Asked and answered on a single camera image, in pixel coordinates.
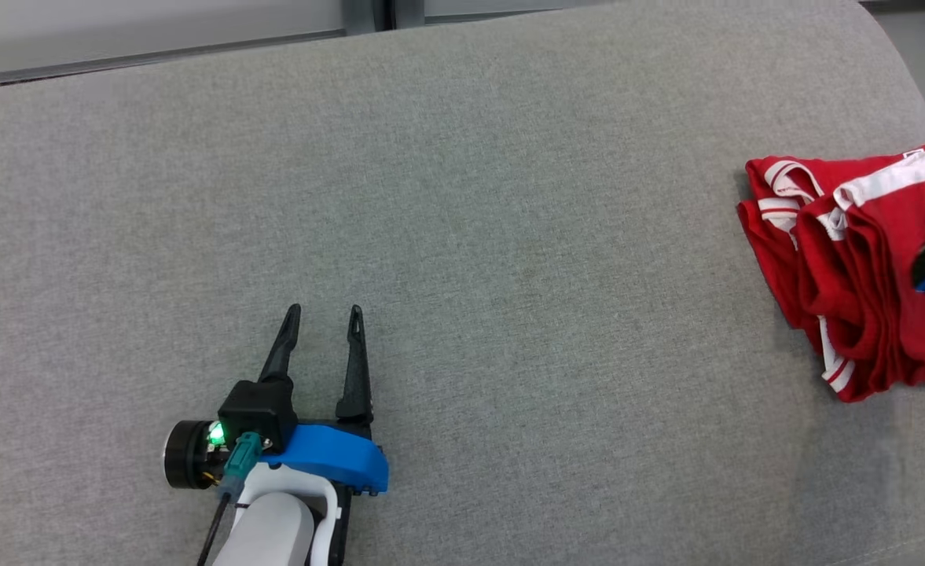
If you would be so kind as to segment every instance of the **green led light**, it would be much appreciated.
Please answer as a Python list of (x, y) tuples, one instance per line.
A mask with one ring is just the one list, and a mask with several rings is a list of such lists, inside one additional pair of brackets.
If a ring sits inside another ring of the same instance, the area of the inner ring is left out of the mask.
[(222, 427), (220, 422), (214, 423), (214, 426), (208, 431), (207, 441), (214, 444), (215, 447), (220, 447), (225, 443), (225, 427)]

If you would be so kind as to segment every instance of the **folded red shirt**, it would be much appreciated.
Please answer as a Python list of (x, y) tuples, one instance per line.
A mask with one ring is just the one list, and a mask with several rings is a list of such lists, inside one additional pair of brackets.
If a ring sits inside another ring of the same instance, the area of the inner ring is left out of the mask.
[(897, 155), (746, 164), (739, 218), (787, 322), (822, 354), (840, 400), (925, 382), (925, 146)]

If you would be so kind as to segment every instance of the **black cable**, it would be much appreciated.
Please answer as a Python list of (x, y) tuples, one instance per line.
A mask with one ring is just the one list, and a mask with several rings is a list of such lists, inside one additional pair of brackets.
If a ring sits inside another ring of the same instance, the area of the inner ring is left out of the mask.
[(207, 531), (207, 540), (204, 541), (204, 550), (200, 551), (200, 558), (196, 559), (196, 566), (204, 566), (207, 563), (207, 555), (211, 554), (211, 545), (214, 544), (214, 536), (218, 534), (218, 525), (221, 524), (221, 518), (225, 515), (225, 508), (228, 508), (228, 501), (232, 494), (224, 494), (218, 508), (214, 511), (214, 520), (211, 521), (211, 530)]

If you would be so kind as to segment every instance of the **folded clothing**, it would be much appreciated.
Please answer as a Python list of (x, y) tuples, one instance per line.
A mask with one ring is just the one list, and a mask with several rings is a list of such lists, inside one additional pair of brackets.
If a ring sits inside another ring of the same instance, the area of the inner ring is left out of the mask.
[(925, 146), (867, 159), (746, 164), (739, 218), (784, 317), (824, 357), (840, 400), (925, 382)]

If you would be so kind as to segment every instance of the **red and white fabric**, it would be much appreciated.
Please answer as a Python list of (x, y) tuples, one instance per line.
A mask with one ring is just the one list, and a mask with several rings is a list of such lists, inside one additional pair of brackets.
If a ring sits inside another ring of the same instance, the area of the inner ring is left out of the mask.
[(787, 322), (822, 354), (840, 400), (925, 380), (925, 146), (823, 161), (754, 159), (743, 229)]

